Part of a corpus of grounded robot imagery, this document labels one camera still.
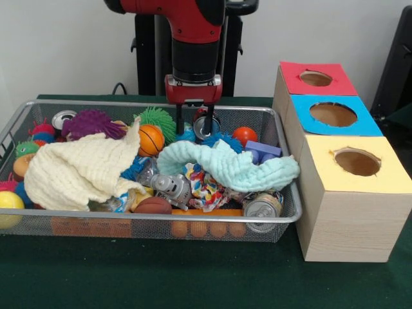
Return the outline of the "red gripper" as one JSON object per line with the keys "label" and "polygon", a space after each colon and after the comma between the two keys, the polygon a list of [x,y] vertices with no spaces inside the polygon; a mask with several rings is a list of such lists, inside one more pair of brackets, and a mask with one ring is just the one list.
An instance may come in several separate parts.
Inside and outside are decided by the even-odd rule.
{"label": "red gripper", "polygon": [[201,102],[207,107],[205,116],[205,134],[212,131],[214,104],[220,100],[222,94],[222,76],[216,74],[214,78],[202,84],[189,84],[179,81],[168,74],[165,76],[165,93],[170,104],[176,105],[176,133],[183,134],[184,119],[182,104]]}

